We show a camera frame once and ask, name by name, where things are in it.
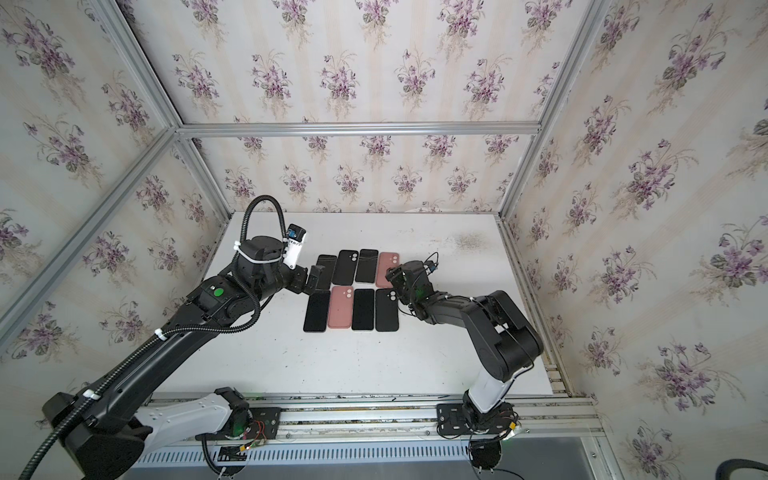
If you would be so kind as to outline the black phone case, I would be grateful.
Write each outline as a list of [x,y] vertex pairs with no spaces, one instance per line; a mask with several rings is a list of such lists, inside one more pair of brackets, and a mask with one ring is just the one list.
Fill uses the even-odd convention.
[[358,264],[357,250],[340,250],[337,255],[332,284],[338,286],[351,286],[354,282]]
[[377,332],[396,332],[399,329],[398,299],[393,289],[375,291],[375,329]]

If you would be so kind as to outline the pink phone case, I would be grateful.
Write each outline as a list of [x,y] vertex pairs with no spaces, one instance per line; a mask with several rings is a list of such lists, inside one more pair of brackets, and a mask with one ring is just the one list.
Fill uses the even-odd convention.
[[400,255],[396,252],[381,252],[378,257],[375,285],[379,289],[391,288],[392,284],[387,280],[387,273],[400,264]]
[[352,286],[334,286],[330,291],[327,327],[349,329],[353,321],[354,289]]

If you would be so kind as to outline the black phone pink edge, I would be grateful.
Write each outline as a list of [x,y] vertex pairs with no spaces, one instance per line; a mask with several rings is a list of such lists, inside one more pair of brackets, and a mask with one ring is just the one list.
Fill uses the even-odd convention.
[[356,283],[372,284],[376,280],[379,251],[375,249],[361,249],[358,255],[355,274]]

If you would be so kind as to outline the black pad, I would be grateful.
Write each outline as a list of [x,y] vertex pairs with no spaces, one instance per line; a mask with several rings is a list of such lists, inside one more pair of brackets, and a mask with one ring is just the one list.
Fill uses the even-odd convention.
[[351,328],[354,331],[373,331],[375,328],[375,291],[354,291]]

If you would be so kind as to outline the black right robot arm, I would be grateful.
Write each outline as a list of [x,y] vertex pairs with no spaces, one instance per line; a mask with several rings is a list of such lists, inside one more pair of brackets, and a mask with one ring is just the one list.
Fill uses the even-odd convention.
[[411,315],[430,325],[465,329],[482,366],[461,402],[437,407],[437,432],[446,438],[504,438],[518,425],[504,398],[518,377],[533,369],[543,341],[505,291],[479,297],[438,291],[429,279],[436,269],[433,260],[413,260],[387,269],[385,279]]

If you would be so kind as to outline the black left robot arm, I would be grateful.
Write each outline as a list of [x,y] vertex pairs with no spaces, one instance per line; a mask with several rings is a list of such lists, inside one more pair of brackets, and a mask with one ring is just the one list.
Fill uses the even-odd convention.
[[231,263],[204,280],[171,319],[116,367],[76,394],[59,392],[43,406],[52,428],[21,473],[32,477],[60,443],[87,479],[117,479],[143,455],[187,438],[238,439],[252,424],[248,402],[232,387],[158,409],[144,402],[186,360],[218,336],[254,326],[269,299],[286,289],[310,294],[318,267],[300,267],[306,232],[292,224],[282,238],[241,237]]

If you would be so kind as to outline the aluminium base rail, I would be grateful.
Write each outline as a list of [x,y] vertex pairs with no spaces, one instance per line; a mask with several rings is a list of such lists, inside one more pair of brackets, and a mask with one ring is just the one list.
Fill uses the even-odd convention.
[[[281,410],[278,444],[439,440],[437,406],[460,400],[458,395],[248,398],[253,407]],[[607,436],[590,399],[544,396],[507,401],[519,415],[516,438]]]

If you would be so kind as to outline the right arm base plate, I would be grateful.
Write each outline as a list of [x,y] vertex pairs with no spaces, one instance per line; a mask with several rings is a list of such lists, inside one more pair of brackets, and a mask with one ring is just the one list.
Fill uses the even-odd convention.
[[509,403],[502,403],[488,413],[477,413],[460,403],[436,406],[437,433],[453,439],[469,435],[504,436],[519,424],[519,415]]

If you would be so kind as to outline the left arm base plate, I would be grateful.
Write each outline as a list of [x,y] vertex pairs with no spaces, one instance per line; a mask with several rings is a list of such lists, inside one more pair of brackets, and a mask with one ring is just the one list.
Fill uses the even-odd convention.
[[198,434],[194,439],[200,441],[206,437],[208,441],[273,440],[277,437],[281,413],[282,409],[279,407],[251,407],[247,414],[234,413],[221,430],[215,433]]

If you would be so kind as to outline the aluminium frame top bar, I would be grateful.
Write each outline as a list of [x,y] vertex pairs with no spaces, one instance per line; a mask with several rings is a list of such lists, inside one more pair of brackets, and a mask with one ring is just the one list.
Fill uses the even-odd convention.
[[207,123],[176,129],[180,138],[535,135],[537,121]]

